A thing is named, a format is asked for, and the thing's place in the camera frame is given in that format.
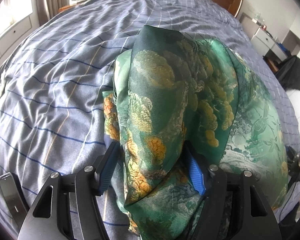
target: nightstand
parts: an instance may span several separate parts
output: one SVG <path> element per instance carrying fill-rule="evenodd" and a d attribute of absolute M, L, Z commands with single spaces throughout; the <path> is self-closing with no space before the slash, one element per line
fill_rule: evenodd
<path fill-rule="evenodd" d="M 284 61 L 287 58 L 287 55 L 275 40 L 251 19 L 244 17 L 241 25 L 242 29 L 249 37 L 254 49 L 260 56 L 266 55 L 267 52 L 271 50 L 281 61 Z"/>

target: wrinkled fabric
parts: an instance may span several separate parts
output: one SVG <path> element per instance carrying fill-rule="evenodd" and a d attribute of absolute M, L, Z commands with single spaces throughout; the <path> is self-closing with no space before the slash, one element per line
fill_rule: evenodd
<path fill-rule="evenodd" d="M 204 202 L 179 159 L 184 140 L 225 171 L 250 170 L 272 208 L 282 204 L 278 114 L 260 78 L 221 42 L 145 25 L 117 57 L 114 91 L 104 98 L 105 133 L 124 150 L 123 180 L 112 181 L 124 184 L 118 205 L 143 240 L 185 239 L 195 228 Z"/>

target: green floral fabric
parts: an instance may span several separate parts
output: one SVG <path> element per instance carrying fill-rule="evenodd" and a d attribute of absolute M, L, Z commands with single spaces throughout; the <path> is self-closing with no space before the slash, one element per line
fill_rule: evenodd
<path fill-rule="evenodd" d="M 204 202 L 179 159 L 184 140 L 225 171 L 250 170 L 272 208 L 282 204 L 278 114 L 260 78 L 221 42 L 145 25 L 117 57 L 104 98 L 105 132 L 124 150 L 118 204 L 143 240 L 186 239 L 196 225 Z"/>

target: silver bolt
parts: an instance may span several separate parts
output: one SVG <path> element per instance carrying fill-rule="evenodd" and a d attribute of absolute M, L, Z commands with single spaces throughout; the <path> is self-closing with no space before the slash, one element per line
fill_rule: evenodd
<path fill-rule="evenodd" d="M 212 170 L 212 171 L 217 171 L 217 170 L 218 170 L 218 166 L 215 165 L 215 164 L 211 164 L 211 165 L 209 166 L 209 169 Z"/>
<path fill-rule="evenodd" d="M 53 173 L 51 173 L 51 175 L 50 175 L 50 177 L 51 178 L 56 178 L 56 177 L 58 177 L 59 176 L 59 173 L 58 172 L 53 172 Z"/>
<path fill-rule="evenodd" d="M 244 174 L 246 177 L 251 177 L 251 176 L 252 176 L 251 171 L 248 171 L 248 170 L 244 171 L 243 174 Z"/>
<path fill-rule="evenodd" d="M 85 168 L 84 168 L 85 172 L 89 172 L 89 171 L 92 171 L 92 170 L 93 170 L 93 167 L 91 165 L 85 166 Z"/>

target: bed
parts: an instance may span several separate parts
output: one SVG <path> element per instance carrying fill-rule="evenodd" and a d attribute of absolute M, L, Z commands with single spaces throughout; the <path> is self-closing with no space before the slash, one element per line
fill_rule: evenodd
<path fill-rule="evenodd" d="M 273 97 L 283 140 L 300 151 L 294 109 L 275 76 L 234 18 L 242 0 L 89 0 L 66 10 L 27 37 L 0 68 L 0 175 L 21 182 L 29 204 L 53 172 L 79 171 L 105 152 L 102 92 L 113 88 L 113 63 L 130 49 L 140 28 L 178 30 L 191 39 L 216 38 L 238 52 Z M 275 212 L 281 219 L 300 197 L 300 184 Z M 98 198 L 110 239 L 128 232 L 112 188 Z M 74 236 L 79 232 L 71 198 Z M 0 223 L 15 239 L 17 228 L 0 193 Z"/>

